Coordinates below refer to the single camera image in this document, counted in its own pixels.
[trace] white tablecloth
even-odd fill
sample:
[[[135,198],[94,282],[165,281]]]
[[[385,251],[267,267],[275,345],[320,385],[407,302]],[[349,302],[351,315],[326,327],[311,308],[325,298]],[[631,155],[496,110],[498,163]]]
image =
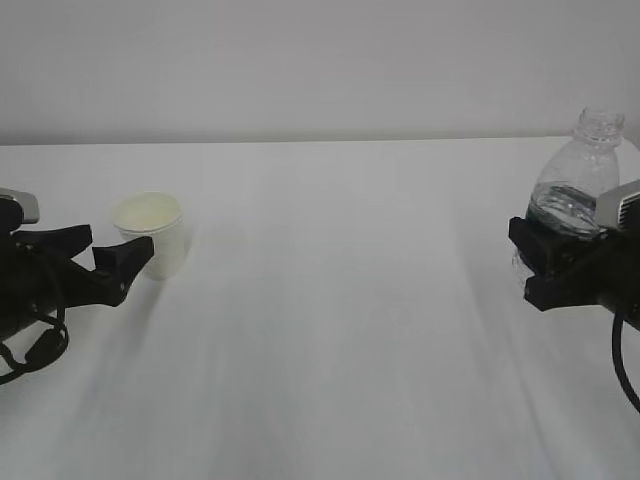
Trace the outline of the white tablecloth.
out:
[[[110,207],[160,190],[192,239],[177,276],[69,311],[67,353],[0,387],[0,478],[639,478],[611,315],[539,313],[510,271],[508,220],[565,141],[0,148],[38,228],[118,242]],[[640,384],[630,328],[623,348]]]

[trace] black cable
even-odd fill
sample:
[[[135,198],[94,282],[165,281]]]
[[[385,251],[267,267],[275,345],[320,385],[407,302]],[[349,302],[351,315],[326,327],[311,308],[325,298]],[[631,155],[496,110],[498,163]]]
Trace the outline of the black cable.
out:
[[[64,323],[66,315],[65,315],[64,295],[62,293],[60,281],[58,280],[58,276],[56,275],[55,270],[49,265],[45,257],[36,256],[35,259],[37,263],[40,264],[40,267],[44,270],[45,275],[48,277],[48,280],[51,283],[51,286],[53,288],[55,307],[56,307],[56,316],[52,317],[50,315],[46,315],[38,311],[27,312],[26,314],[36,320],[40,320],[41,322],[44,322],[53,326],[53,329],[47,330],[41,336],[41,339],[45,335],[47,335],[47,332],[56,331],[58,335],[60,335],[62,342],[60,345],[58,345],[57,351],[50,352],[50,355],[48,355],[47,358],[40,358],[39,361],[32,361],[32,362],[27,361],[26,363],[18,362],[14,358],[9,347],[7,347],[4,343],[0,342],[0,358],[2,358],[7,363],[7,365],[9,365],[9,367],[12,369],[11,372],[6,373],[4,375],[0,375],[0,385],[9,383],[15,380],[16,378],[24,375],[25,373],[36,372],[50,365],[51,363],[56,361],[69,346],[69,331],[67,330],[67,326]]]
[[[613,368],[622,387],[622,391],[627,396],[631,405],[640,413],[640,398],[631,386],[627,371],[622,361],[622,326],[624,325],[625,315],[621,310],[617,310],[613,317],[613,328],[611,331],[611,356],[613,357]]]

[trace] white wall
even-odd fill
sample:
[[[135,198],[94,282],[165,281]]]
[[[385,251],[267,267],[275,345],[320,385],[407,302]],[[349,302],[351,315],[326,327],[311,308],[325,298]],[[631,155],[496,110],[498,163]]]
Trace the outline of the white wall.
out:
[[[640,139],[638,0],[2,0],[0,143]]]

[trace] white paper cup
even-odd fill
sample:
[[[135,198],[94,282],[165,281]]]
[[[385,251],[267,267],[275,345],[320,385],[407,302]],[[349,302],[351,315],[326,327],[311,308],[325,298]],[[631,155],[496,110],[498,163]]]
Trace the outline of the white paper cup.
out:
[[[182,212],[166,193],[145,192],[122,201],[113,212],[113,223],[125,240],[149,236],[155,254],[142,270],[154,280],[175,274],[186,257]]]

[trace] cup rim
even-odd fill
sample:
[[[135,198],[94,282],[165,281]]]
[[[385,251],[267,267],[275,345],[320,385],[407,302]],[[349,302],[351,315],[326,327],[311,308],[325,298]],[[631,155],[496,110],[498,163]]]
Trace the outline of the cup rim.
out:
[[[117,220],[117,214],[118,211],[123,208],[128,202],[131,202],[135,199],[144,197],[146,195],[160,195],[163,196],[165,198],[171,199],[172,201],[175,202],[178,212],[177,215],[170,220],[168,223],[161,225],[159,227],[153,227],[153,228],[126,228],[122,225],[120,225],[118,223]],[[123,200],[121,200],[118,204],[116,204],[113,208],[112,208],[112,213],[111,213],[111,218],[112,218],[112,223],[113,225],[120,230],[121,232],[125,232],[125,233],[130,233],[130,234],[150,234],[150,233],[159,233],[163,230],[167,230],[173,226],[175,226],[177,223],[180,222],[180,220],[182,220],[182,210],[180,209],[180,204],[178,203],[178,200],[173,196],[170,195],[168,193],[165,192],[159,192],[159,191],[145,191],[145,192],[140,192],[136,195],[131,195]]]

